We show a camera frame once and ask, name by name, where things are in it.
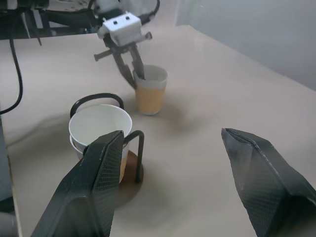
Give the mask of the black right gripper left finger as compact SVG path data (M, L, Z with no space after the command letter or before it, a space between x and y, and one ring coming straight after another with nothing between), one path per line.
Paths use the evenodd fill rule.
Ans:
M31 237L109 237L124 135L102 135L62 179Z

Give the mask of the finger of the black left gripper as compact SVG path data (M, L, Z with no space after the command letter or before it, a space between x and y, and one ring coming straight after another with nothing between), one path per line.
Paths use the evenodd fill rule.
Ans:
M133 75L128 67L127 64L124 63L123 58L121 54L114 53L114 60L117 64L118 70L121 73L121 75L124 77L124 79L128 82L128 84L132 88L136 88L136 84L133 78Z
M144 64L143 64L143 61L142 61L141 56L139 54L137 45L136 44L132 44L129 47L129 52L130 52L131 57L132 57L132 64L133 64L133 67L134 67L134 71L136 72L137 76L140 79L145 79L145 76L144 76Z

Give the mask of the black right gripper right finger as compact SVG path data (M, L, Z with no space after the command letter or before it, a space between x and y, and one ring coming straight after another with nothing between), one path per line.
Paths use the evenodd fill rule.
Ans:
M257 237L316 237L316 190L270 141L221 130L239 198Z

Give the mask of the dark grey panel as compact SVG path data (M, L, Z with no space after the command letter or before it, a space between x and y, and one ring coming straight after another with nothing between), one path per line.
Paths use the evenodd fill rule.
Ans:
M0 116L0 201L12 196L11 175Z

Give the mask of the grey round tube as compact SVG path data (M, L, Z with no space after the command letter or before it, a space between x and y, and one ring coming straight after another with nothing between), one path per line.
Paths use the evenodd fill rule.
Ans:
M0 237L19 237L15 215L0 212Z

